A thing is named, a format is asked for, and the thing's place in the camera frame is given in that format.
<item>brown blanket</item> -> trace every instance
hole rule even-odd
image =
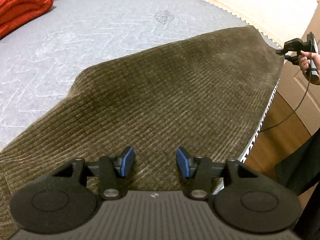
[[[84,70],[68,96],[0,156],[0,234],[16,229],[11,195],[82,156],[116,155],[132,145],[131,189],[181,187],[175,150],[216,162],[237,158],[280,77],[284,57],[252,26],[207,33]],[[96,189],[97,181],[88,180]]]

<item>white wall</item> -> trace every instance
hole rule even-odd
[[[302,37],[317,7],[317,0],[217,1],[231,12],[251,19],[256,28],[261,28],[281,46],[285,41]]]

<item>gray mattress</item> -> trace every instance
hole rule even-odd
[[[55,0],[0,40],[0,149],[63,99],[85,68],[246,25],[202,0]]]

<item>hand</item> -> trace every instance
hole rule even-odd
[[[298,60],[299,60],[299,66],[302,71],[302,74],[304,77],[309,81],[309,77],[306,75],[306,70],[309,67],[310,64],[310,52],[304,52],[301,50],[301,55],[299,55]],[[316,65],[316,68],[318,72],[320,73],[320,55],[318,53],[311,53],[311,59],[313,59],[313,62]],[[318,81],[310,81],[310,83],[314,85],[320,85],[320,80]]]

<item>folded blanket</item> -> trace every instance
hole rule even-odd
[[[0,38],[44,14],[53,0],[0,0]]]

